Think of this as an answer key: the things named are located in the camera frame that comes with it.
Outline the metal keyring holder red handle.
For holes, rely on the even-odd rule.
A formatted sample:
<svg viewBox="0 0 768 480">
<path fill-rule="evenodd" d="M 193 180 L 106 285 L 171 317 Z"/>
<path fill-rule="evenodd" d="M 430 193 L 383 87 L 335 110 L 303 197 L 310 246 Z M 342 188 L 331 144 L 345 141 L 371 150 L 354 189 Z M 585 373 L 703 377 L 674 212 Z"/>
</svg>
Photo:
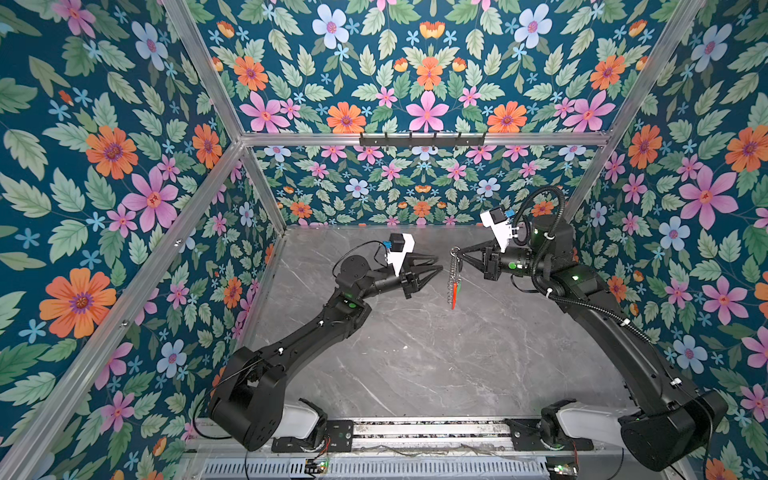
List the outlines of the metal keyring holder red handle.
<svg viewBox="0 0 768 480">
<path fill-rule="evenodd" d="M 450 251 L 450 265 L 448 270 L 448 303 L 452 310 L 456 309 L 458 296 L 461 291 L 461 269 L 462 259 L 460 255 L 461 249 L 458 246 L 454 246 Z"/>
</svg>

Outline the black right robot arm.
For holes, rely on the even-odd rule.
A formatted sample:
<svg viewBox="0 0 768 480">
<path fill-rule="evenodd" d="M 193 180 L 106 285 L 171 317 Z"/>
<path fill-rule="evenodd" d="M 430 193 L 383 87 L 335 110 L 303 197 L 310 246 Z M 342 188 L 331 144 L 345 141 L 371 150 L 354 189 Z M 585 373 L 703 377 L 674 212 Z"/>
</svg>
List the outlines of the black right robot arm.
<svg viewBox="0 0 768 480">
<path fill-rule="evenodd" d="M 703 392 L 668 362 L 623 313 L 606 280 L 574 257 L 574 229 L 563 217 L 565 198 L 555 186 L 529 194 L 514 216 L 502 207 L 482 213 L 489 241 L 453 248 L 456 269 L 470 265 L 487 280 L 528 278 L 532 292 L 556 303 L 597 343 L 618 370 L 630 408 L 591 406 L 574 399 L 541 411 L 538 435 L 551 449 L 577 439 L 622 448 L 645 468 L 661 472 L 707 449 L 727 404 Z"/>
</svg>

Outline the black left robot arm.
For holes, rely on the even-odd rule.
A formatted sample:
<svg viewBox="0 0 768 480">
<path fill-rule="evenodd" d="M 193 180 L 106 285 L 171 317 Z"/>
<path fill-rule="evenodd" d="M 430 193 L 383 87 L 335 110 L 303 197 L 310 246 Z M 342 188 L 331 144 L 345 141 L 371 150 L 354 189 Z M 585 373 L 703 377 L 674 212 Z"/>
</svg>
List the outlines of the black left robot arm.
<svg viewBox="0 0 768 480">
<path fill-rule="evenodd" d="M 320 312 L 283 339 L 256 351 L 238 349 L 213 390 L 207 417 L 253 452 L 273 439 L 314 451 L 327 437 L 327 413 L 301 398 L 286 402 L 292 379 L 311 361 L 351 337 L 366 322 L 370 297 L 401 290 L 409 299 L 443 270 L 434 255 L 407 253 L 399 270 L 372 268 L 361 255 L 341 262 L 336 288 Z"/>
</svg>

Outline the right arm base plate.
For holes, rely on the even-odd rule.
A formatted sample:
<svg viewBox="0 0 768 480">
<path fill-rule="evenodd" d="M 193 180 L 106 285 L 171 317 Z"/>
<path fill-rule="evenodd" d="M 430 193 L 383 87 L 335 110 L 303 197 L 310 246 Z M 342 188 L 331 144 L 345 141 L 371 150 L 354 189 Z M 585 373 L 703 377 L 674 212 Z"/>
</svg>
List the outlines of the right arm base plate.
<svg viewBox="0 0 768 480">
<path fill-rule="evenodd" d="M 592 451 L 594 443 L 585 438 L 567 436 L 558 426 L 541 418 L 505 418 L 504 424 L 510 429 L 514 448 L 518 451 L 561 451 L 576 448 L 577 451 Z"/>
</svg>

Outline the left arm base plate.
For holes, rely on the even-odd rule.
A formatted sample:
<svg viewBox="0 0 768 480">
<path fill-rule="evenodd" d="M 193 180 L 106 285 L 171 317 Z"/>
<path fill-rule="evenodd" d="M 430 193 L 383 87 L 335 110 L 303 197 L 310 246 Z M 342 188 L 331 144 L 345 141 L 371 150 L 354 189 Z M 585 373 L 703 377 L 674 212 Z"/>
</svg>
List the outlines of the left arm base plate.
<svg viewBox="0 0 768 480">
<path fill-rule="evenodd" d="M 326 420 L 320 422 L 303 439 L 279 437 L 273 440 L 272 453 L 349 453 L 352 451 L 355 423 L 352 420 Z"/>
</svg>

